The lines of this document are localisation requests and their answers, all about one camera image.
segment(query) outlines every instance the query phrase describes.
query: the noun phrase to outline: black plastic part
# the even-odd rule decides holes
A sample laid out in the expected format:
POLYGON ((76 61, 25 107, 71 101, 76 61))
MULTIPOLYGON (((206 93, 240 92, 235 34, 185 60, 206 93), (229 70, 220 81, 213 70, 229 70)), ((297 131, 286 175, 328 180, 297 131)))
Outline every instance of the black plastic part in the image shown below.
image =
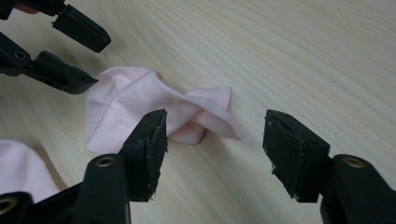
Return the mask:
POLYGON ((149 201, 158 186, 166 151, 166 111, 161 109, 140 120, 120 151, 125 159, 131 202, 149 201))
POLYGON ((61 11, 53 28, 97 53, 111 42, 104 28, 70 5, 61 11))
MULTIPOLYGON (((23 49, 10 49, 9 52, 15 52, 15 55, 23 54, 24 57, 30 58, 29 54, 23 49)), ((0 73, 11 77, 24 74, 34 78, 46 85, 57 90, 65 91, 70 94, 81 94, 87 91, 98 80, 75 66, 64 63, 55 55, 42 51, 35 61, 25 59, 20 62, 18 59, 11 58, 13 54, 9 53, 6 57, 0 54, 0 73)))
POLYGON ((32 196, 26 192, 13 192, 0 195, 0 223, 28 223, 32 206, 32 196))
POLYGON ((396 223, 396 192, 370 162, 351 155, 336 155, 330 173, 347 219, 345 223, 396 223))
POLYGON ((291 115, 267 110, 262 147, 290 197, 316 203, 330 145, 291 115))
POLYGON ((26 50, 0 32, 0 63, 2 61, 12 66, 23 67, 30 62, 30 55, 26 50))
POLYGON ((81 94, 98 81, 81 69, 62 62, 61 59, 47 51, 42 51, 37 56, 35 64, 37 70, 43 71, 43 73, 38 72, 38 74, 50 74, 49 77, 41 75, 37 80, 48 85, 54 82, 55 85, 62 87, 63 91, 67 93, 81 94))
POLYGON ((73 224, 131 221, 121 155, 106 154, 88 163, 73 215, 73 224))
POLYGON ((0 195, 0 223, 130 223, 129 200, 147 202, 155 192, 166 148, 166 111, 161 109, 141 119, 118 155, 91 160, 81 184, 36 204, 25 192, 0 195))
POLYGON ((31 223, 71 223, 80 187, 81 184, 76 184, 73 187, 62 190, 61 192, 36 203, 31 212, 31 223))
POLYGON ((11 14, 17 0, 1 0, 0 1, 0 20, 8 20, 9 14, 11 14))

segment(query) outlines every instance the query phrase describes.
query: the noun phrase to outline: pink cloth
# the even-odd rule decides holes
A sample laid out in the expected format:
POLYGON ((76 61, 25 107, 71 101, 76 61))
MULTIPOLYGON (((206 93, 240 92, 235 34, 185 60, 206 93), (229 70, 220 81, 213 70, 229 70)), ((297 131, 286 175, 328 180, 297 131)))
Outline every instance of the pink cloth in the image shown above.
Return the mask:
POLYGON ((0 194, 24 191, 35 203, 59 190, 46 164, 26 145, 0 140, 0 194))
POLYGON ((154 71, 139 67, 113 67, 101 73, 87 96, 87 148, 98 153, 118 152, 139 120, 162 108, 168 112, 169 139, 197 144, 205 129, 223 137, 244 137, 227 111, 231 88, 196 89, 180 94, 165 86, 161 78, 154 71))

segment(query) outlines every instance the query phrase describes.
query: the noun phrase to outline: wooden table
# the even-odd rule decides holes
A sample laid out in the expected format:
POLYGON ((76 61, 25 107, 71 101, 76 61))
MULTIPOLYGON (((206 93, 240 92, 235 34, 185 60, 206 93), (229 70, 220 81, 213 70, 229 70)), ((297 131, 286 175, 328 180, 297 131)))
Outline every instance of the wooden table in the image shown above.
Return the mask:
MULTIPOLYGON (((287 112, 332 145, 371 162, 396 189, 396 2, 70 0, 112 43, 96 54, 17 10, 0 31, 34 58, 45 49, 94 77, 117 65, 160 71, 177 91, 233 87, 242 141, 207 132, 169 142, 149 203, 134 223, 321 223, 319 203, 292 200, 262 150, 267 109, 287 112)), ((60 189, 82 180, 85 94, 0 76, 0 139, 47 162, 60 189)))

